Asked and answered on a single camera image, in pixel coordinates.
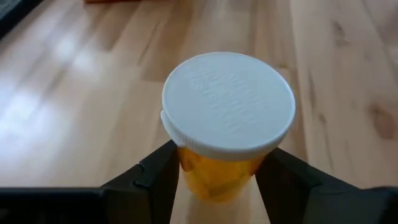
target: black object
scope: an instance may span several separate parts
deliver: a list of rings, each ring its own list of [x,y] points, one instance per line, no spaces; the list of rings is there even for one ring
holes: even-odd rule
[[[0,223],[169,223],[178,170],[169,141],[99,188],[0,189]],[[358,189],[281,149],[256,180],[272,224],[398,223],[397,188]]]
[[[0,0],[0,39],[43,0]]]

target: white cap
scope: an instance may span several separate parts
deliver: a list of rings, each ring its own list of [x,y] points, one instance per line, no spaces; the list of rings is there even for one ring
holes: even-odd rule
[[[277,71],[228,52],[198,55],[175,68],[162,105],[163,124],[178,146],[225,161],[275,149],[295,114],[293,92]]]

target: wood grain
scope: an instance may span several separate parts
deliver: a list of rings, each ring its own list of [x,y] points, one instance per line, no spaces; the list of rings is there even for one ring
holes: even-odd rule
[[[257,57],[297,100],[281,147],[359,187],[398,185],[398,0],[45,0],[0,43],[0,186],[98,186],[166,142],[167,75],[205,52]],[[266,223],[180,179],[171,223]]]

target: white childproof cap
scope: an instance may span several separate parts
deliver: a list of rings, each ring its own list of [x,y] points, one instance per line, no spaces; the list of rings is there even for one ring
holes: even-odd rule
[[[164,127],[179,147],[224,161],[275,149],[295,115],[293,91],[277,71],[228,52],[198,55],[175,68],[162,105]]]

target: hardwood floor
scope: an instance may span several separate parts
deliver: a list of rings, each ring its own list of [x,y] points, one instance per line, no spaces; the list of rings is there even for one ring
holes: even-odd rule
[[[398,185],[398,0],[45,0],[0,43],[0,186],[94,186],[169,139],[171,70],[257,57],[297,99],[281,147],[359,187]],[[264,223],[255,180],[228,204],[183,180],[171,223]]]

